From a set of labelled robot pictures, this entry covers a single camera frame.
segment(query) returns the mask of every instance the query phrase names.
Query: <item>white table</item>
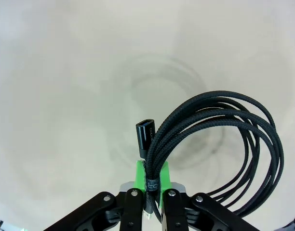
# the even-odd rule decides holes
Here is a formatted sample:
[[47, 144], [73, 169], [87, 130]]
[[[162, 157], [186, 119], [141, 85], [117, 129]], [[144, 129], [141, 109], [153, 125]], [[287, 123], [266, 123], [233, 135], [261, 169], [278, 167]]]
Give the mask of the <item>white table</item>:
[[[117, 194], [134, 179], [135, 124], [158, 127], [209, 90], [249, 95], [274, 116], [283, 175], [245, 219], [264, 231], [286, 225], [295, 217], [295, 0], [0, 1], [0, 219], [40, 231], [101, 191]], [[261, 184], [262, 149], [232, 209]], [[242, 158], [237, 129], [202, 131], [170, 156], [171, 180], [189, 195], [209, 192]], [[154, 218], [144, 230], [161, 228]]]

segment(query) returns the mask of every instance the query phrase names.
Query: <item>cable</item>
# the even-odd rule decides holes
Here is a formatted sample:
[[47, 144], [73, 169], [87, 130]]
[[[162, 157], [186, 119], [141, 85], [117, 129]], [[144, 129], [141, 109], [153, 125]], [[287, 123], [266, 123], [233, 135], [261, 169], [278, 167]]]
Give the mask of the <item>cable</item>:
[[[250, 113], [246, 107], [231, 98], [251, 103], [259, 108], [268, 120]], [[232, 199], [231, 196], [238, 189], [244, 187], [242, 192], [225, 207], [230, 207], [239, 201], [250, 187], [259, 162], [260, 139], [264, 141], [271, 155], [268, 172], [260, 188], [245, 205], [234, 211], [238, 216], [244, 217], [255, 211], [268, 199], [283, 170], [282, 143], [276, 132], [273, 118], [262, 104], [246, 95], [231, 91], [211, 91], [197, 95], [176, 108], [162, 123], [150, 144], [146, 158], [146, 177], [152, 180], [159, 178], [166, 159], [187, 136], [206, 128], [218, 126], [237, 127], [245, 148], [245, 158], [238, 174], [224, 186], [207, 193], [222, 203], [229, 198]], [[160, 221], [161, 216], [156, 206], [156, 197], [152, 194], [149, 197], [153, 211]]]

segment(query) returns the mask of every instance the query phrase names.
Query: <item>black object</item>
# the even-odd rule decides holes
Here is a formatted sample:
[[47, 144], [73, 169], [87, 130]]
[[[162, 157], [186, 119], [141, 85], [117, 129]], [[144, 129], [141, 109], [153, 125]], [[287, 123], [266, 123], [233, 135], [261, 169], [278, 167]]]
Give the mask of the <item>black object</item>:
[[[204, 193], [188, 197], [168, 189], [163, 193], [162, 230], [258, 231]], [[120, 231], [142, 230], [143, 193], [130, 189], [114, 196], [101, 192], [45, 231], [107, 231], [120, 221]]]
[[[231, 99], [235, 98], [253, 104], [267, 117], [263, 118], [250, 113], [245, 106]], [[224, 186], [207, 193], [222, 203], [230, 198], [230, 207], [240, 200], [250, 187], [259, 162], [260, 138], [266, 143], [271, 163], [267, 175], [258, 191], [250, 200], [234, 213], [240, 217], [259, 208], [274, 191], [283, 170], [282, 143], [276, 132], [275, 123], [268, 110], [258, 101], [231, 91], [206, 92], [187, 100], [177, 107], [162, 123], [149, 147], [146, 158], [146, 178], [157, 179], [161, 168], [172, 150], [188, 135], [211, 127], [237, 127], [245, 147], [245, 158], [238, 174]], [[239, 189], [242, 191], [236, 198], [231, 196]], [[161, 216], [157, 210], [155, 196], [151, 196], [151, 203], [158, 220]]]
[[146, 159], [149, 146], [155, 136], [155, 123], [153, 119], [145, 119], [136, 124], [140, 157]]

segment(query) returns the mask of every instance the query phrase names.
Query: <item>cable connector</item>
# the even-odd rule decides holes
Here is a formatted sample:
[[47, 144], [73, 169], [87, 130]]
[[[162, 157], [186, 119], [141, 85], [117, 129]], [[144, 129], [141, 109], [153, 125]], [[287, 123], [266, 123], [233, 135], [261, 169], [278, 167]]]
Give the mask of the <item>cable connector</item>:
[[136, 124], [139, 153], [143, 159], [147, 158], [148, 149], [155, 136], [155, 123], [153, 119], [145, 119]]

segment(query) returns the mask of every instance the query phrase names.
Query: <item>bolt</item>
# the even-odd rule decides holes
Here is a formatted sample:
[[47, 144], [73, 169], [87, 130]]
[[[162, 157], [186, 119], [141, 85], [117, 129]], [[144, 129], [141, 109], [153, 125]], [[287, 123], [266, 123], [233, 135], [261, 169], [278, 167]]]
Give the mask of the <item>bolt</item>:
[[173, 191], [173, 190], [169, 191], [169, 196], [175, 196], [175, 194], [176, 194], [175, 191]]
[[111, 198], [110, 198], [110, 196], [105, 196], [104, 197], [104, 201], [109, 201]]
[[137, 196], [138, 192], [137, 192], [137, 190], [133, 190], [131, 194], [132, 194], [132, 196]]
[[202, 201], [203, 201], [203, 198], [202, 198], [201, 196], [197, 196], [197, 197], [196, 197], [196, 201], [197, 201], [197, 202], [202, 202]]

